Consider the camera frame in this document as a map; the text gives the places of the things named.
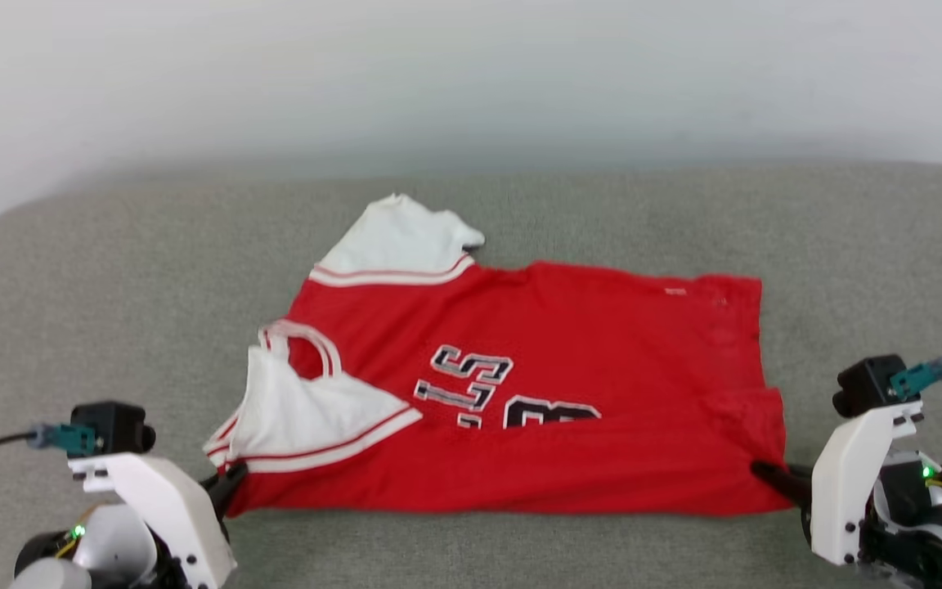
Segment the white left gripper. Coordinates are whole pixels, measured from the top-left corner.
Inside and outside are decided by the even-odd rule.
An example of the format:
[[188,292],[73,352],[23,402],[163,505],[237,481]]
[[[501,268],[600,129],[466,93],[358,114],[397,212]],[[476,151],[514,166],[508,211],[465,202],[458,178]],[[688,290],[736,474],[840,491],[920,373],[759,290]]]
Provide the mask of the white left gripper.
[[109,454],[68,460],[83,476],[85,492],[115,492],[179,556],[195,588],[223,588],[238,563],[220,519],[227,514],[249,470],[236,463],[223,474],[201,480],[168,459],[139,454]]

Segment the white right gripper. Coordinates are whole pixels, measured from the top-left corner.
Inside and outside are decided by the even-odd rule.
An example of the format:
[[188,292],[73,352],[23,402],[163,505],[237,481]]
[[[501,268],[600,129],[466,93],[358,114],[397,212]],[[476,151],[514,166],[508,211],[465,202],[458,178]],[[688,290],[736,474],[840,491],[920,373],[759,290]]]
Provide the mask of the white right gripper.
[[866,518],[873,492],[890,445],[917,432],[913,417],[921,400],[874,407],[838,425],[814,467],[777,465],[756,460],[752,474],[801,510],[810,507],[810,547],[819,558],[835,566],[854,562],[860,548],[859,526]]

